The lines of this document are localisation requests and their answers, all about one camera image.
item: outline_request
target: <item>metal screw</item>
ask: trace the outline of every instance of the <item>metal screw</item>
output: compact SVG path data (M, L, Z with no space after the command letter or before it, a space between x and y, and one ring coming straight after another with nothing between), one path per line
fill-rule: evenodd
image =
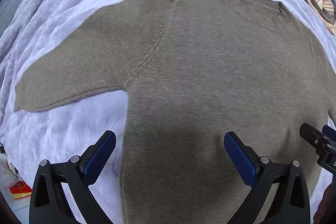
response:
M47 160L41 160L40 165L45 166L47 163L48 163Z
M71 162L76 163L76 162L79 161L79 157L78 156L73 156L70 160L71 160Z
M267 158L267 157L261 157L260 160L261 160L262 163L265 163L265 164L269 163L269 158Z
M294 160L294 161L293 161L293 165L294 165L295 167L299 167L299 166L300 166L300 163L299 163L297 160Z

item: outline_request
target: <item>white object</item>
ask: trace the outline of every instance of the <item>white object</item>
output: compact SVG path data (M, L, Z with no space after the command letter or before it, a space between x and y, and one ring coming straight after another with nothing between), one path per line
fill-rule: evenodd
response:
M117 146L90 191L115 224L122 224L119 178L127 94L114 91L88 97L49 111L13 112L15 85L38 58L54 49L90 14L122 0L23 0L11 25L0 38L0 142L22 178L32 186L41 160L68 161L81 155L109 129ZM304 0L276 0L317 36L334 68L336 37ZM65 185L65 194L77 220L85 223Z

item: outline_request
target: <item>white floor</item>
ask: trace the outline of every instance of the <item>white floor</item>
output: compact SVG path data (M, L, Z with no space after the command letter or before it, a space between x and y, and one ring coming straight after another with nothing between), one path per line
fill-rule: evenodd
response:
M11 183L15 180L15 178L16 177L9 172L5 155L0 154L0 191L18 220L20 220L22 224L29 224L30 197L15 200L9 190L9 186L11 186Z

